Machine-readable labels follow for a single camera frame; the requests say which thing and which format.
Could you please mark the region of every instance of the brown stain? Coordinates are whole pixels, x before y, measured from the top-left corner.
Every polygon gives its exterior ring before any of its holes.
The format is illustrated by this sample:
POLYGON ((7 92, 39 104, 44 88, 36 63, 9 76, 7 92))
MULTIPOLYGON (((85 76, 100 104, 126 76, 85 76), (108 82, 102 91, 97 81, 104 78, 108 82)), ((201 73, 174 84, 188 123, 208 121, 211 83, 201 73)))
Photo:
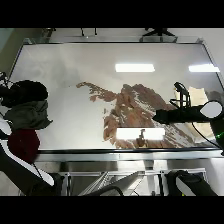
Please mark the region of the brown stain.
POLYGON ((166 104, 162 97, 153 89, 147 88, 142 84, 129 86, 123 85, 121 92, 116 94, 102 89, 94 84, 83 82, 77 85, 77 88, 88 86, 90 88, 90 100, 95 102, 97 98, 105 102, 111 102, 116 99, 115 108, 111 110, 110 115, 104 118, 103 139, 110 141, 116 148, 182 148, 184 143, 179 143, 175 135, 184 137, 186 142, 192 146, 199 146, 193 143, 192 139, 175 125, 162 126, 166 131, 163 141, 145 140, 145 144, 137 140, 118 140, 116 139, 117 128, 154 128, 152 117, 158 109, 172 110, 174 106, 166 104))

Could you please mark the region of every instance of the gray floor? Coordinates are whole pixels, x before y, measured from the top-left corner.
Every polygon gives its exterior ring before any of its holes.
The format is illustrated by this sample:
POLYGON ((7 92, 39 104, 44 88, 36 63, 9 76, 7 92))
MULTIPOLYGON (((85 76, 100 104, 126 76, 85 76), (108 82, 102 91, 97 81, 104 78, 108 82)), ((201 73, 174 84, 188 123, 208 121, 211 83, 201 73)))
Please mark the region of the gray floor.
MULTIPOLYGON (((89 32, 88 35, 93 35, 94 30, 88 29, 86 32, 89 32)), ((100 35, 123 35, 123 36, 132 36, 132 35, 142 35, 146 31, 144 28, 133 28, 133 29, 109 29, 109 28, 99 28, 98 34, 100 35)), ((220 68, 221 72, 224 74, 224 29, 183 29, 183 28, 172 28, 170 29, 170 32, 173 32, 176 35, 182 35, 182 36, 202 36, 205 38, 205 40, 208 43, 208 47, 211 50, 211 53, 213 54, 213 57, 220 68)), ((81 31, 78 28, 75 29, 64 29, 64 28, 58 28, 56 32, 53 33, 54 37, 55 35, 80 35, 81 31)), ((132 169, 132 167, 136 168, 139 167, 139 169, 143 168, 143 163, 140 162, 141 165, 137 165, 136 162, 130 162, 129 164, 124 164, 122 166, 122 163, 120 164, 119 169, 132 169)), ((163 160, 155 160, 154 164, 152 165, 152 161, 150 161, 147 167, 153 169, 183 169, 183 168, 205 168, 207 171, 207 176, 209 183, 213 190, 218 195, 224 195, 224 160, 221 159, 198 159, 198 160, 169 160, 169 161, 163 161, 163 160)), ((37 166, 39 168, 42 168, 43 170, 47 172, 57 172, 60 169, 59 163, 37 163, 37 166)), ((109 167, 109 164, 100 165, 97 168, 97 164, 90 164, 90 163, 79 163, 79 164, 70 164, 70 169, 72 171, 96 171, 97 169, 102 169, 103 166, 109 167)), ((0 195, 18 195, 18 189, 17 187, 5 176, 5 174, 0 173, 0 195)))

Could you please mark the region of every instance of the coffee spill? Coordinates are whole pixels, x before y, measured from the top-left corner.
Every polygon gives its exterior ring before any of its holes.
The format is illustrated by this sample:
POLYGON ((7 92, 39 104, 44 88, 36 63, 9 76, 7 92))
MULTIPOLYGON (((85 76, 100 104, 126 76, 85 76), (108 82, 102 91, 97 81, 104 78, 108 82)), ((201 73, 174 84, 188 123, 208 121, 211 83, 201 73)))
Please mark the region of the coffee spill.
POLYGON ((175 109, 171 104, 166 104, 162 97, 153 89, 142 84, 129 86, 123 85, 121 92, 116 94, 102 89, 92 83, 82 82, 77 88, 88 86, 90 89, 90 100, 96 99, 111 102, 116 100, 114 109, 104 118, 103 138, 110 141, 116 148, 139 148, 139 141, 116 139, 117 128, 164 128, 166 135, 162 141, 145 141, 145 148, 183 148, 201 146, 193 142, 191 137, 178 129, 174 124, 163 125, 152 119, 156 110, 175 109))

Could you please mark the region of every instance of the beige object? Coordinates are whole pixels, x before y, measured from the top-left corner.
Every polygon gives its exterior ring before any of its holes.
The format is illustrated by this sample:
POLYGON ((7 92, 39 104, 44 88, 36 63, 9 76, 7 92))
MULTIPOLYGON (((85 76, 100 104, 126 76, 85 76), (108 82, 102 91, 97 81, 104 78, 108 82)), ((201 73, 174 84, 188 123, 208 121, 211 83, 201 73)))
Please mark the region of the beige object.
MULTIPOLYGON (((189 94, 191 97, 191 106, 198 106, 198 105, 203 105, 206 102, 208 102, 208 98, 205 94, 204 88, 202 89, 196 89, 193 87, 189 87, 189 94)), ((175 96, 176 99, 180 99, 180 93, 175 91, 175 96)), ((191 123, 185 123, 189 131, 191 132, 193 136, 193 140, 195 143, 200 143, 200 142, 205 142, 206 140, 202 138, 194 129, 191 123)), ((204 135, 206 138, 209 140, 215 139, 215 136, 213 135, 213 131, 211 129, 210 123, 197 123, 194 122, 194 126, 198 129, 199 132, 201 132, 202 135, 204 135)))

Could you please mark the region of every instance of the black cloth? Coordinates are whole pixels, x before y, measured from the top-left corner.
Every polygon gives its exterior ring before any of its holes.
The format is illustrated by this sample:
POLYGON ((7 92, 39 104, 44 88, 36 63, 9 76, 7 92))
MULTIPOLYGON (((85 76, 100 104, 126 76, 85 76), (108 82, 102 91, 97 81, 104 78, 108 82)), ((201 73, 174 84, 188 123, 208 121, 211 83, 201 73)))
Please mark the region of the black cloth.
POLYGON ((14 83, 8 91, 0 88, 2 106, 12 108, 32 101, 44 101, 48 97, 47 88, 40 82, 24 80, 14 83))

